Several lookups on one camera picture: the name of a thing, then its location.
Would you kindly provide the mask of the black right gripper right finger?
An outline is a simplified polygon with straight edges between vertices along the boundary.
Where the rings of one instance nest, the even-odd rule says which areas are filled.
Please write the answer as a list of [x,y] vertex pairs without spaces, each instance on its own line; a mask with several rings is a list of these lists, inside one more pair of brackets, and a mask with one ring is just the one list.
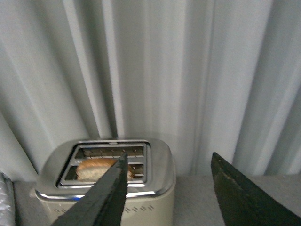
[[211,159],[214,191],[227,226],[299,226],[301,218],[278,203],[218,153]]

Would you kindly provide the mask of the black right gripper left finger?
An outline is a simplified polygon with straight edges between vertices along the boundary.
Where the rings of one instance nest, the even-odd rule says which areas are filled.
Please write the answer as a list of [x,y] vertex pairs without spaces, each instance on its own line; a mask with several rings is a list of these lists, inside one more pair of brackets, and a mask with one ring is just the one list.
[[127,194],[127,154],[92,186],[54,226],[119,226]]

